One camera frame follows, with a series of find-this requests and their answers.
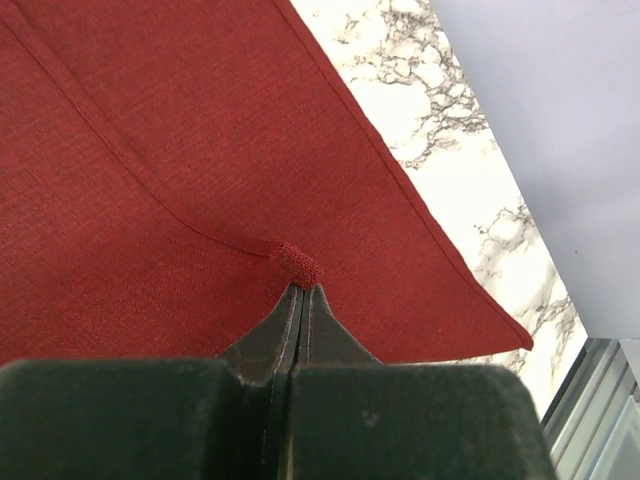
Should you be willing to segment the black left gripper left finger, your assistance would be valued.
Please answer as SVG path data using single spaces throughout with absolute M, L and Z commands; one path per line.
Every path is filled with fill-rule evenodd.
M 304 292 L 215 358 L 20 360 L 1 370 L 5 479 L 277 479 Z

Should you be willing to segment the red cloth napkin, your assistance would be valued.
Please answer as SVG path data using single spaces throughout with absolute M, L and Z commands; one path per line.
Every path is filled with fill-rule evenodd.
M 287 1 L 1 5 L 1 358 L 209 356 L 321 285 L 389 363 L 531 348 Z

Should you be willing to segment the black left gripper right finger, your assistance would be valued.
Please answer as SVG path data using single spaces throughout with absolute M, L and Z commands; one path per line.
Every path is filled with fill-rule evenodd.
M 551 479 L 531 395 L 491 365 L 385 365 L 303 297 L 291 377 L 293 479 Z

